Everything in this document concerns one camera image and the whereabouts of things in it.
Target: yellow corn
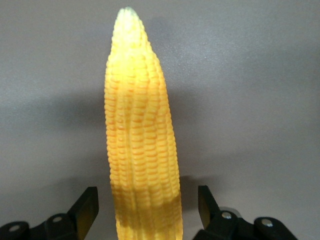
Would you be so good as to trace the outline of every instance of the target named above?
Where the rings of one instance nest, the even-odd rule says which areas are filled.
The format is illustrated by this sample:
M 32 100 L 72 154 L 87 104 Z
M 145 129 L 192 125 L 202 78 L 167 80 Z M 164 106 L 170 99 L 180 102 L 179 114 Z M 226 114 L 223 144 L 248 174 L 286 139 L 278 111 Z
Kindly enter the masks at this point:
M 136 12 L 114 24 L 104 110 L 119 240 L 181 240 L 176 142 L 165 78 Z

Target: gray wall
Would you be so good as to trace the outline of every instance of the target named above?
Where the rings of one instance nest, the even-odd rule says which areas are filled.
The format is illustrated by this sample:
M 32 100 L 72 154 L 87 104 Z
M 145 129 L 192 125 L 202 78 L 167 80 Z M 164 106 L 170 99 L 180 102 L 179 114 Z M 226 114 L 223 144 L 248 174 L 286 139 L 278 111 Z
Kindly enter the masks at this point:
M 197 185 L 249 222 L 320 230 L 320 2 L 1 0 L 0 226 L 32 227 L 98 186 L 87 239 L 116 239 L 104 122 L 113 24 L 131 6 L 167 81 L 184 239 Z

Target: plastic corn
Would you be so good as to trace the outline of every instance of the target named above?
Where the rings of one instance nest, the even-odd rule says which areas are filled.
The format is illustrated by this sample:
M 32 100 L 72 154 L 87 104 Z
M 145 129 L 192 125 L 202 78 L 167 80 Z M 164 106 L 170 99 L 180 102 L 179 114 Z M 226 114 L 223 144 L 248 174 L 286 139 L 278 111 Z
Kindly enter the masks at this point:
M 121 9 L 106 63 L 104 109 L 119 240 L 181 240 L 176 142 L 165 78 L 135 11 Z

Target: corn cob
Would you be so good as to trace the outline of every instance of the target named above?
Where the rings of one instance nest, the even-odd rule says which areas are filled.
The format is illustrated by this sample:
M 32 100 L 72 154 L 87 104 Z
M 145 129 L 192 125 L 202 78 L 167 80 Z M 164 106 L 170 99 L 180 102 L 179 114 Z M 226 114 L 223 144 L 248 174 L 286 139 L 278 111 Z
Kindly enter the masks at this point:
M 104 110 L 119 240 L 182 240 L 175 136 L 165 78 L 136 12 L 117 15 Z

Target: gray background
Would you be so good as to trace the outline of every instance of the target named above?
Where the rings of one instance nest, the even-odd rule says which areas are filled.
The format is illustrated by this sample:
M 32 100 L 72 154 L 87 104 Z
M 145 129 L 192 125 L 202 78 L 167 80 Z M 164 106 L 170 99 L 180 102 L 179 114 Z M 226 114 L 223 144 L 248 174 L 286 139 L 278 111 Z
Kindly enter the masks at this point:
M 126 6 L 166 77 L 184 239 L 201 228 L 199 184 L 251 223 L 319 239 L 318 0 L 1 0 L 0 226 L 34 227 L 98 186 L 86 239 L 116 239 L 103 92 Z

